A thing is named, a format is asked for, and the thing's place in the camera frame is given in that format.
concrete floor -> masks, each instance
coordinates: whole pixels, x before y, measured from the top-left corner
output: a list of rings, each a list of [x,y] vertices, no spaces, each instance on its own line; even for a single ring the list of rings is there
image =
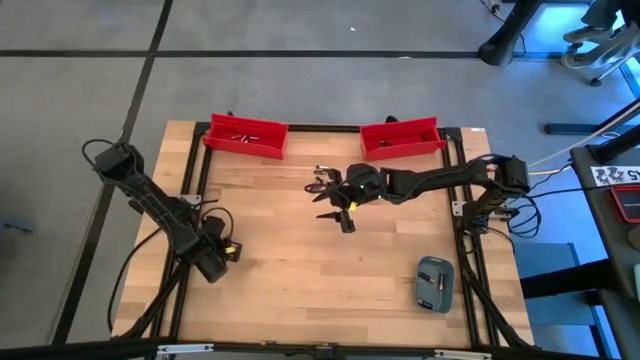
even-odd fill
[[[0,50],[146,50],[162,3],[4,0]],[[502,8],[506,14],[511,6]],[[524,32],[528,50],[563,51],[562,34],[580,26],[585,9],[544,5]],[[465,0],[183,0],[173,5],[160,48],[475,51],[498,27],[482,4]],[[117,138],[142,63],[0,57],[0,215],[37,226],[31,235],[1,235],[0,347],[49,341],[100,187],[80,145]],[[598,123],[633,100],[619,72],[599,88],[584,84],[590,77],[549,60],[495,68],[475,59],[157,59],[132,143],[151,173],[168,120],[206,121],[211,112],[228,110],[290,123],[435,115],[441,125],[487,128],[494,152],[517,147],[520,157],[534,161],[579,140],[546,136],[542,124]],[[566,172],[539,190],[576,185]],[[545,197],[539,205],[545,222],[535,241],[573,241],[581,262],[605,256],[582,194]],[[117,193],[71,341],[108,337],[109,292],[138,221]],[[536,341],[550,349],[593,354],[576,346],[590,338],[588,330],[565,330],[534,328]],[[566,341],[548,340],[558,332]]]

small object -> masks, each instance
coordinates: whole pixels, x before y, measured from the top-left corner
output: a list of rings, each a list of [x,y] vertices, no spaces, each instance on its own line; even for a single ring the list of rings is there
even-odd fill
[[[438,291],[444,291],[444,273],[438,275]]]
[[[224,249],[227,261],[238,262],[242,254],[242,244],[235,241],[227,240],[227,246]]]
[[[345,234],[351,234],[356,231],[356,226],[346,210],[318,215],[316,219],[333,219],[335,222],[340,223],[340,228]]]
[[[260,139],[260,138],[259,138],[259,137],[257,137],[257,136],[249,136],[249,135],[233,135],[233,136],[232,136],[232,137],[230,137],[229,139],[231,139],[231,140],[238,140],[238,139],[240,139],[240,142],[248,143],[248,142],[249,142],[249,141],[251,141],[251,140],[258,140],[258,139]]]
[[[313,170],[313,173],[316,175],[323,175],[327,172],[327,170],[329,170],[328,166],[316,165],[316,168],[315,170]]]
[[[416,300],[416,302],[418,303],[418,305],[420,305],[421,307],[427,309],[427,310],[433,310],[433,304],[426,302],[422,299],[418,299]]]
[[[426,273],[424,273],[424,272],[422,272],[422,271],[419,271],[419,272],[418,272],[418,276],[419,276],[421,279],[423,279],[423,280],[425,280],[425,281],[428,281],[428,282],[429,282],[429,283],[431,283],[431,284],[435,284],[435,283],[436,283],[436,281],[435,281],[435,280],[433,280],[433,278],[432,278],[431,276],[427,275]]]

wooden tabletop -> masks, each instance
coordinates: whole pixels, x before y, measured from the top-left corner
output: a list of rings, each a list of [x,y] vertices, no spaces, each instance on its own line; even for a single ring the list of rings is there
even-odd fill
[[[169,194],[180,190],[194,125],[167,124],[153,179]],[[467,159],[490,152],[483,129],[462,133]],[[450,148],[455,163],[452,144]],[[203,152],[201,145],[193,191]],[[357,228],[353,234],[342,234],[339,224],[315,218],[334,211],[328,201],[312,203],[314,195],[303,191],[314,181],[315,165],[344,172],[357,162],[362,162],[358,134],[290,132],[284,160],[214,151],[204,199],[219,199],[215,205],[231,211],[233,239],[244,249],[240,262],[229,263],[227,274],[214,284],[193,269],[179,337],[470,346],[446,190],[423,193],[401,206],[379,201],[359,207],[351,215]],[[372,164],[415,171],[443,166],[440,152]],[[482,191],[474,187],[474,196]],[[492,220],[491,226],[506,231],[499,221]],[[137,241],[155,228],[143,217]],[[494,302],[518,334],[533,343],[510,243],[494,233],[483,235],[482,243]],[[114,334],[131,327],[156,295],[166,251],[166,236],[158,234],[133,258]],[[415,272],[423,256],[447,259],[456,269],[453,307],[447,314],[426,313],[413,302]],[[488,343],[482,305],[475,301],[480,337]],[[172,308],[173,298],[163,334]]]

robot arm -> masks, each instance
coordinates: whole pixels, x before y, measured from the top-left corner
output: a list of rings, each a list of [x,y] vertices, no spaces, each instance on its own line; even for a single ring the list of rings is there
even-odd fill
[[[105,184],[117,186],[132,200],[134,209],[148,214],[164,230],[182,263],[195,265],[210,283],[225,274],[229,259],[225,248],[232,244],[220,237],[222,219],[208,218],[206,223],[213,231],[205,233],[198,227],[192,204],[168,196],[144,174],[144,159],[134,146],[113,144],[96,156],[94,169]]]
[[[489,176],[489,165],[495,165],[495,177]],[[486,220],[508,198],[520,197],[530,190],[527,165],[514,157],[488,155],[465,165],[416,173],[410,170],[376,168],[367,164],[353,164],[342,180],[339,171],[318,167],[317,172],[330,174],[327,189],[313,201],[329,199],[340,211],[319,215],[339,222],[344,233],[355,231],[348,210],[378,199],[399,205],[415,199],[426,191],[461,185],[479,185],[486,189],[478,200],[463,206],[462,222],[465,230],[485,233]]]

black cable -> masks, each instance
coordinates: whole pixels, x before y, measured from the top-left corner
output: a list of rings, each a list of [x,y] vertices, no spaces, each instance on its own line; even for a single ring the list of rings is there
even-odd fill
[[[120,272],[118,273],[118,277],[116,278],[116,284],[113,287],[113,290],[111,291],[111,297],[109,298],[109,306],[107,307],[107,327],[109,328],[109,332],[110,333],[113,332],[113,323],[111,322],[111,311],[113,310],[113,302],[115,301],[116,292],[118,291],[118,286],[120,285],[120,281],[122,280],[122,275],[124,274],[124,269],[127,268],[127,264],[129,264],[129,261],[131,261],[131,258],[133,257],[133,255],[136,252],[138,252],[138,250],[140,250],[147,242],[149,242],[149,240],[151,240],[159,232],[160,232],[160,228],[157,228],[151,234],[149,234],[147,237],[142,239],[142,241],[140,241],[138,243],[138,245],[136,245],[133,248],[133,250],[131,250],[129,255],[127,255],[127,258],[124,260],[124,263],[122,264],[122,267],[120,268]]]
[[[504,236],[505,239],[509,240],[509,242],[511,243],[511,248],[513,249],[513,254],[514,255],[516,254],[516,245],[513,243],[513,239],[511,239],[511,236],[507,235],[507,233],[505,233],[504,231],[492,228],[490,226],[487,229],[489,229],[489,230],[491,230],[491,231],[493,231],[495,233],[498,233],[498,234]]]
[[[549,191],[549,192],[538,194],[538,195],[528,196],[528,198],[529,199],[536,199],[536,198],[547,196],[547,195],[563,194],[563,193],[574,192],[574,191],[590,191],[590,190],[596,190],[596,189],[609,189],[609,188],[611,188],[613,186],[615,186],[615,185],[591,186],[591,187],[584,187],[584,188],[555,190],[555,191]]]
[[[200,216],[200,221],[202,222],[204,220],[204,217],[207,216],[207,214],[209,214],[209,213],[211,213],[211,212],[213,212],[215,210],[224,211],[229,216],[229,221],[231,222],[231,224],[230,224],[230,229],[229,229],[229,235],[227,235],[225,238],[230,239],[233,236],[233,216],[231,215],[231,212],[229,212],[229,210],[227,210],[227,209],[225,209],[223,207],[214,207],[214,208],[208,209],[207,211],[205,211]]]
[[[211,204],[211,203],[215,203],[215,202],[218,202],[218,200],[201,201],[198,204],[194,205],[193,208],[194,209],[195,208],[202,208],[203,205]],[[231,231],[233,232],[233,218],[231,218],[231,221],[232,221],[231,222]],[[131,261],[131,258],[133,257],[133,255],[135,255],[135,253],[138,252],[138,250],[140,250],[147,242],[149,242],[149,240],[151,240],[158,232],[160,232],[160,230],[161,229],[158,227],[151,234],[149,234],[147,237],[142,239],[142,241],[140,241],[138,243],[138,245],[136,245],[133,248],[133,250],[131,250],[129,255],[127,255],[127,258],[124,260],[124,263],[122,264],[122,267],[120,268],[120,272],[118,273],[118,277],[116,278],[116,283],[113,286],[113,290],[111,291],[111,297],[109,298],[109,305],[107,307],[107,327],[109,328],[109,332],[113,332],[113,323],[111,322],[111,312],[113,311],[113,302],[115,301],[116,292],[118,291],[118,286],[120,285],[120,281],[122,281],[122,275],[124,275],[124,269],[127,268],[127,264],[129,264],[129,262]]]
[[[482,3],[482,5],[484,5],[484,7],[487,8],[487,10],[489,11],[489,13],[491,15],[493,15],[494,18],[498,19],[501,23],[504,23],[504,20],[502,20],[497,14],[496,12],[498,12],[500,10],[500,5],[495,4],[493,5],[492,8],[489,7],[489,5],[484,2],[484,0],[480,0],[480,2]],[[518,54],[518,55],[514,55],[515,57],[523,57],[525,55],[527,55],[527,44],[524,40],[524,35],[522,35],[522,33],[520,33],[520,40],[522,40],[522,54]]]
[[[516,225],[511,225],[511,222],[507,222],[507,227],[509,228],[509,232],[513,235],[516,235],[518,237],[524,238],[524,239],[532,239],[534,238],[536,235],[538,235],[538,232],[540,231],[540,225],[542,225],[542,213],[540,212],[540,209],[538,208],[538,205],[536,204],[536,202],[529,196],[524,196],[525,199],[527,199],[529,201],[529,204],[525,204],[522,206],[517,207],[516,209],[520,210],[523,208],[527,208],[527,207],[532,207],[535,209],[535,212],[533,215],[531,215],[528,219],[516,224]],[[525,224],[528,224],[529,222],[531,222],[533,219],[536,220],[536,224],[534,227],[527,229],[527,230],[522,230],[522,231],[515,231],[515,228],[521,227]]]
[[[84,157],[85,160],[87,160],[87,162],[89,163],[89,165],[91,165],[91,168],[95,168],[96,164],[91,161],[91,159],[89,158],[89,155],[87,155],[87,146],[93,144],[93,143],[104,143],[104,144],[109,144],[109,145],[113,145],[113,142],[106,140],[106,139],[91,139],[86,141],[84,144],[82,144],[82,156]]]
[[[316,182],[304,186],[304,191],[309,194],[320,194],[327,190],[327,183],[316,176]]]
[[[572,163],[568,163],[567,165],[565,165],[565,166],[561,167],[560,169],[558,169],[558,171],[556,171],[556,172],[554,172],[554,173],[549,174],[549,176],[547,176],[544,180],[539,181],[539,182],[537,182],[535,185],[533,185],[533,187],[531,187],[531,190],[529,190],[529,191],[530,191],[530,192],[531,192],[531,191],[533,191],[533,189],[535,189],[538,185],[540,185],[540,184],[542,184],[542,183],[545,183],[545,182],[549,181],[549,179],[551,179],[551,177],[552,177],[552,176],[557,175],[557,174],[559,174],[559,173],[563,172],[563,171],[564,171],[564,169],[568,168],[568,167],[569,167],[569,166],[571,166],[571,165],[572,165]]]
[[[493,319],[496,327],[507,341],[507,344],[512,347],[530,347],[531,345],[527,344],[527,342],[518,335],[515,329],[513,329],[513,327],[509,325],[507,320],[500,312],[500,309],[498,309],[493,300],[491,300],[491,297],[486,293],[486,291],[480,284],[480,281],[473,272],[469,259],[464,257],[461,260],[460,272],[462,276],[467,279],[469,286],[471,286],[476,296],[484,306],[485,310],[487,310],[489,316]]]

